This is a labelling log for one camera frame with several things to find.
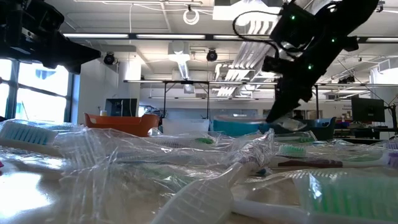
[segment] blue bin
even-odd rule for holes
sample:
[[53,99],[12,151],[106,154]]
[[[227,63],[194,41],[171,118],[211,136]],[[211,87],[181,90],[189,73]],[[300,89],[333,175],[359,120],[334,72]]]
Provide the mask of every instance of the blue bin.
[[258,124],[245,124],[229,121],[213,121],[213,131],[222,131],[223,134],[231,137],[240,137],[258,131]]

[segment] orange basket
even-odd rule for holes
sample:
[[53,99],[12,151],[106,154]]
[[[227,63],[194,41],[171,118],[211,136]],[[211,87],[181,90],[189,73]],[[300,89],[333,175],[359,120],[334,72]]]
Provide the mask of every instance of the orange basket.
[[129,116],[98,116],[85,113],[85,126],[88,128],[113,128],[138,137],[148,137],[151,128],[157,128],[159,117],[145,114],[141,118]]

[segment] desk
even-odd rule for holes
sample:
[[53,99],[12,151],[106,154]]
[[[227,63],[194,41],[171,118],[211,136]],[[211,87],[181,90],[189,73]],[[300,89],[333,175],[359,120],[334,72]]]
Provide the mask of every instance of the desk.
[[397,133],[394,128],[348,128],[335,129],[335,138],[380,139],[380,133]]

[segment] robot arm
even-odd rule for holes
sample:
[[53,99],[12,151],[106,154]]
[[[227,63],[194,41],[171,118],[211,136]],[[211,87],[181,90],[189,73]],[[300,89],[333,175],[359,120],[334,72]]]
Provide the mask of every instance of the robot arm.
[[[327,4],[315,15],[294,4],[283,5],[281,18],[270,38],[288,52],[301,52],[293,60],[266,56],[262,70],[282,74],[278,97],[267,117],[271,123],[308,102],[312,86],[343,50],[358,50],[357,37],[348,37],[376,10],[379,0],[342,0]],[[283,42],[295,48],[285,49]]]

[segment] computer monitor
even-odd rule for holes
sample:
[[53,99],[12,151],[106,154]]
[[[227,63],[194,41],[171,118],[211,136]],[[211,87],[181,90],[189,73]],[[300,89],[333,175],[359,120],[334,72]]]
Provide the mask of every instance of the computer monitor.
[[108,116],[135,116],[137,99],[106,99]]
[[352,98],[353,120],[362,122],[385,122],[384,101],[367,98]]

